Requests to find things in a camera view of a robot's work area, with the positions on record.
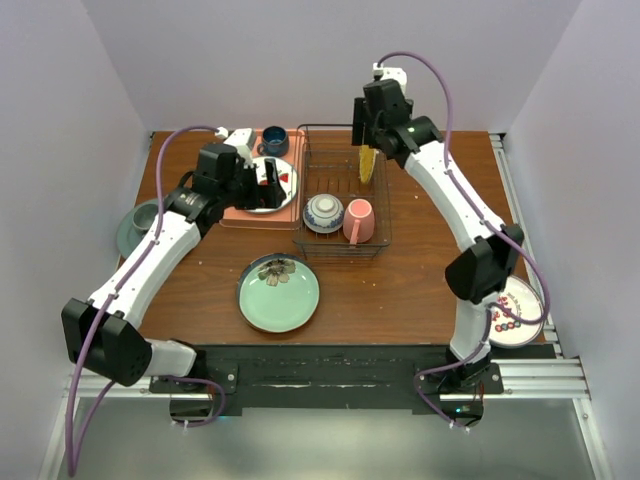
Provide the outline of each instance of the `white plate with red pattern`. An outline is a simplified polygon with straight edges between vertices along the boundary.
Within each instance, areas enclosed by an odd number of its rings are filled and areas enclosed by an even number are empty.
[[[512,276],[507,279],[507,285],[498,297],[498,303],[526,320],[535,320],[542,315],[540,297],[528,283],[518,277]],[[491,312],[489,340],[496,347],[522,347],[535,340],[544,323],[527,325],[514,320],[495,307]]]

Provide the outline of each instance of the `black mount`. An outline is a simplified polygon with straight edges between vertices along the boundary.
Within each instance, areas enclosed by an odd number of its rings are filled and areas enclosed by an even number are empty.
[[[255,167],[247,168],[235,147],[209,143],[200,150],[196,170],[187,172],[178,187],[165,197],[165,210],[195,223],[202,238],[222,219],[228,207],[242,210],[279,207],[286,194],[280,185],[275,159],[267,158],[265,166],[267,182],[259,185]],[[185,187],[189,177],[192,177],[192,185]],[[71,362],[77,362],[97,313],[98,309],[91,303],[75,298],[63,308],[62,325]],[[206,378],[204,352],[194,350],[196,361],[189,376]],[[123,312],[115,312],[102,317],[84,367],[130,386],[144,375],[150,362],[151,344],[124,319]]]

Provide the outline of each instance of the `white wall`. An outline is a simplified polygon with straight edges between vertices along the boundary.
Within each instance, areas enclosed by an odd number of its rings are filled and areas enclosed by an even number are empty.
[[[640,3],[584,0],[507,134],[553,315],[620,479],[640,477]]]
[[[0,6],[0,478],[36,478],[71,364],[60,310],[113,272],[144,130],[79,0]]]
[[[504,131],[579,0],[83,0],[148,129],[350,122],[371,65],[415,50],[451,84],[457,129]],[[412,60],[419,111],[444,125]]]

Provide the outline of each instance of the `white plate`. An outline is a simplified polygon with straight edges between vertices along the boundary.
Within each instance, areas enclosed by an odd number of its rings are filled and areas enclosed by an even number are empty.
[[[509,277],[498,303],[511,309],[520,318],[535,320],[542,315],[542,302],[535,290],[518,277]],[[526,325],[509,318],[501,310],[493,308],[489,340],[497,347],[522,347],[535,340],[544,323]]]
[[[266,214],[277,212],[289,205],[291,201],[296,198],[298,194],[298,172],[290,163],[285,162],[278,157],[256,157],[253,159],[253,164],[256,166],[256,175],[258,177],[258,183],[266,181],[267,179],[267,167],[265,166],[265,159],[273,158],[276,161],[276,170],[278,171],[278,178],[280,178],[280,185],[284,190],[285,198],[282,205],[278,208],[256,208],[255,210],[247,210],[249,213]]]

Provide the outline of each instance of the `pink tray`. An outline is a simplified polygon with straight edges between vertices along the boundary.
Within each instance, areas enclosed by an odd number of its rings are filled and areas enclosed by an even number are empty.
[[[302,175],[304,162],[302,162],[302,145],[304,144],[304,131],[301,130],[287,130],[289,134],[289,152],[280,157],[287,163],[293,165],[298,172],[298,194],[293,201],[281,210],[269,214],[252,214],[244,210],[236,210],[235,208],[227,208],[224,211],[224,216],[220,221],[220,225],[223,227],[232,228],[261,228],[269,230],[294,230],[298,227],[300,218],[300,201],[304,195],[300,192],[300,186],[302,185]],[[262,138],[262,130],[256,130],[258,139]],[[253,149],[253,155],[259,156],[256,148]]]

